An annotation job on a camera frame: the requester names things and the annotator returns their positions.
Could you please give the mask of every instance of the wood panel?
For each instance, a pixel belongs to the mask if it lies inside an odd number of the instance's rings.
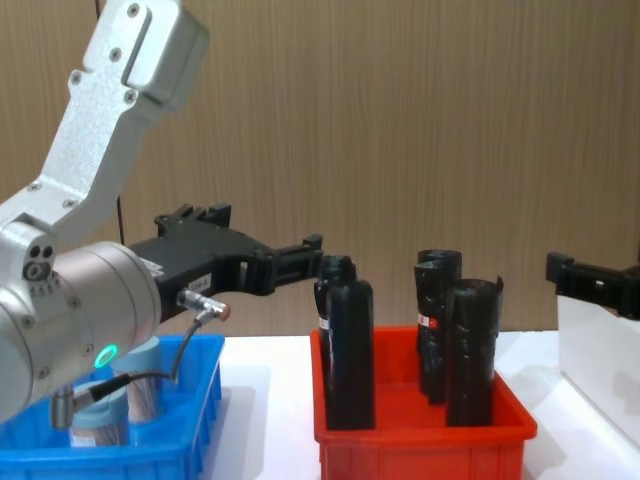
[[[0,199],[40,172],[95,24],[93,0],[0,2]],[[91,240],[117,232],[113,218]]]
[[[503,327],[524,330],[556,326],[548,251],[637,260],[635,0],[185,3],[211,46],[129,182],[129,241],[183,202],[229,201],[269,244],[317,231],[351,254],[380,324],[414,321],[419,249],[461,249],[465,276],[503,276]],[[306,333],[311,289],[225,296],[223,331]]]

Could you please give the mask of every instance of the white table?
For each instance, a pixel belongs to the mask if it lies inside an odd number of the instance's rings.
[[[562,377],[556,332],[500,334],[496,368],[538,422],[524,480],[640,479],[640,449]],[[203,480],[319,480],[308,337],[228,338],[222,385]]]

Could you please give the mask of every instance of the red plastic crate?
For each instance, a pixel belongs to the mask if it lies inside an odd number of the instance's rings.
[[[520,480],[537,425],[496,374],[490,427],[447,427],[418,387],[417,329],[374,332],[376,429],[328,430],[320,337],[311,334],[315,439],[322,480]]]

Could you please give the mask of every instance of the black bottle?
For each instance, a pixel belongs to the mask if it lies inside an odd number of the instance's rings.
[[[365,281],[335,282],[327,296],[330,360],[327,427],[375,427],[373,290]]]
[[[322,354],[322,373],[326,379],[329,370],[329,317],[327,316],[327,294],[331,283],[356,279],[356,266],[346,255],[326,255],[320,262],[318,281],[313,285],[313,293],[318,309],[318,333]]]
[[[502,279],[458,280],[447,302],[447,425],[492,423],[493,364],[500,330]]]
[[[418,298],[418,356],[420,390],[429,403],[442,404],[446,394],[447,291],[462,272],[462,254],[453,250],[424,250],[414,267]]]

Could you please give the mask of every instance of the green indicator light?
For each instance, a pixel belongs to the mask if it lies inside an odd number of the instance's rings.
[[[96,361],[94,363],[96,368],[102,368],[111,360],[116,358],[118,354],[118,347],[113,343],[111,345],[107,345],[102,349],[102,351],[96,357]]]

